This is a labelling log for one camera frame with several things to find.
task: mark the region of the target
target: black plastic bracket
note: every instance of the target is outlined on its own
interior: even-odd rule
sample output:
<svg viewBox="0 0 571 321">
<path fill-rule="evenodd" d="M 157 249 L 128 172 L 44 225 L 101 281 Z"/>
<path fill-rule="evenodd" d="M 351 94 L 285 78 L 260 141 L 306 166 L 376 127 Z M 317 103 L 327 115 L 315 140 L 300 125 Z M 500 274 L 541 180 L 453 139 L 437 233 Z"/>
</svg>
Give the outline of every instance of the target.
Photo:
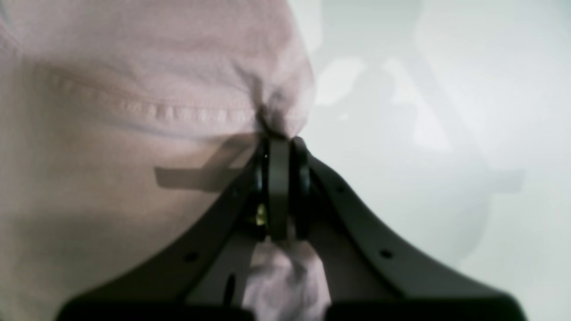
<svg viewBox="0 0 571 321">
<path fill-rule="evenodd" d="M 249 223 L 268 206 L 269 228 Z M 253 320 L 241 310 L 250 257 L 266 233 L 296 236 L 323 261 L 326 321 L 524 321 L 509 294 L 425 255 L 386 226 L 299 137 L 262 139 L 243 172 L 189 231 L 153 258 L 70 301 L 59 321 Z"/>
</svg>

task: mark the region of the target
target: pink fabric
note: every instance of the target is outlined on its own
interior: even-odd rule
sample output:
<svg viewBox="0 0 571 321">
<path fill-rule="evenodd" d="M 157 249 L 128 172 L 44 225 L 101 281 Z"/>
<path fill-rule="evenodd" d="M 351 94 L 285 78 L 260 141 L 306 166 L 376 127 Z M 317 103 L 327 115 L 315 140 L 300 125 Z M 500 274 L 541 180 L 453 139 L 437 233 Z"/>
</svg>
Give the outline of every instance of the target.
<svg viewBox="0 0 571 321">
<path fill-rule="evenodd" d="M 285 0 L 0 0 L 0 319 L 53 320 L 160 251 L 245 164 L 257 115 L 292 137 L 312 100 Z"/>
</svg>

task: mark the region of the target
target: brass screw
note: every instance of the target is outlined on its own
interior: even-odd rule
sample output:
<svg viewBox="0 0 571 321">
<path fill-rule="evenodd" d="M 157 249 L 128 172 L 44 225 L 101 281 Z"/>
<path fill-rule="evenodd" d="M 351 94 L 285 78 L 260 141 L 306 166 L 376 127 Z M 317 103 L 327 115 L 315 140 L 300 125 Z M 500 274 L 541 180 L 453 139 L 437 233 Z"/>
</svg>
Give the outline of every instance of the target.
<svg viewBox="0 0 571 321">
<path fill-rule="evenodd" d="M 268 212 L 266 210 L 266 206 L 264 205 L 264 203 L 261 203 L 260 205 L 258 205 L 258 211 L 256 213 L 256 225 L 258 226 L 266 225 L 267 220 L 268 220 Z"/>
</svg>

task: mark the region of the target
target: white background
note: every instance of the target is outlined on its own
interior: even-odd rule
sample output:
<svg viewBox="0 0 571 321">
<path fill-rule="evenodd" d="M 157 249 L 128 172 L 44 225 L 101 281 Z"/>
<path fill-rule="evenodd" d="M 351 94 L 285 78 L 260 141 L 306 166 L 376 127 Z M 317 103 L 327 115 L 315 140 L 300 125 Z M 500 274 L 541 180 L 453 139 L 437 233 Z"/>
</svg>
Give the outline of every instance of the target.
<svg viewBox="0 0 571 321">
<path fill-rule="evenodd" d="M 571 1 L 290 0 L 300 134 L 405 239 L 571 320 Z"/>
</svg>

